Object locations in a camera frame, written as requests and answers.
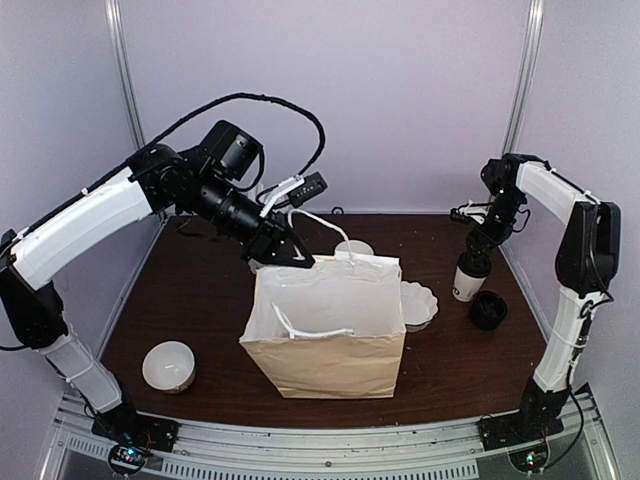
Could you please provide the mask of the black plastic cup lid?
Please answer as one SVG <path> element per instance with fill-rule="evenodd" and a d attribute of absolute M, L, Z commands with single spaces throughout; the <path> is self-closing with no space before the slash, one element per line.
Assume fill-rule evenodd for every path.
<path fill-rule="evenodd" d="M 458 257 L 457 268 L 472 278 L 486 278 L 491 273 L 492 264 L 486 255 L 474 257 L 468 252 L 463 252 Z"/>

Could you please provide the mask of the white paper coffee cup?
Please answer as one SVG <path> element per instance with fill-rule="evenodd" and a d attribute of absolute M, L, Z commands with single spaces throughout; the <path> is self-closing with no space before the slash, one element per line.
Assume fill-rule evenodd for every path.
<path fill-rule="evenodd" d="M 470 302 L 483 286 L 486 276 L 477 277 L 456 269 L 452 286 L 453 297 L 460 302 Z"/>

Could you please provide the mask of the brown paper takeout bag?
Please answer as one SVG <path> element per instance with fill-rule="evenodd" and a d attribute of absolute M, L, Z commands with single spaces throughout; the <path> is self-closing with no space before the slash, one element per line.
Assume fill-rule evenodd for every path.
<path fill-rule="evenodd" d="M 391 398 L 406 332 L 400 285 L 398 258 L 352 249 L 309 269 L 261 267 L 239 343 L 284 398 Z"/>

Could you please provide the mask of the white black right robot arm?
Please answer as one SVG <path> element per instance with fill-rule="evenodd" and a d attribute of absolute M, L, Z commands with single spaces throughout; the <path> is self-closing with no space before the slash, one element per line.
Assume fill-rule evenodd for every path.
<path fill-rule="evenodd" d="M 508 153 L 491 159 L 481 179 L 490 201 L 469 201 L 450 211 L 452 220 L 472 227 L 454 277 L 457 300 L 468 302 L 479 292 L 491 270 L 491 253 L 515 233 L 516 217 L 528 199 L 538 201 L 565 227 L 555 258 L 559 306 L 551 338 L 512 423 L 517 438 L 530 442 L 569 398 L 596 311 L 613 300 L 609 285 L 619 267 L 621 210 L 534 155 Z"/>

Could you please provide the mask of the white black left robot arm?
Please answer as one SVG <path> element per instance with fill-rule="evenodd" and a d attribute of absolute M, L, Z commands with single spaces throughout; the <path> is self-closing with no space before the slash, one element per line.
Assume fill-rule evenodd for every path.
<path fill-rule="evenodd" d="M 239 241 L 241 256 L 263 265 L 309 269 L 313 256 L 283 216 L 248 199 L 231 180 L 262 154 L 234 141 L 218 154 L 205 146 L 177 153 L 158 145 L 53 216 L 1 242 L 1 301 L 17 340 L 40 352 L 88 401 L 94 417 L 123 444 L 144 433 L 141 415 L 116 378 L 63 318 L 52 279 L 72 260 L 122 228 L 169 206 L 193 213 Z"/>

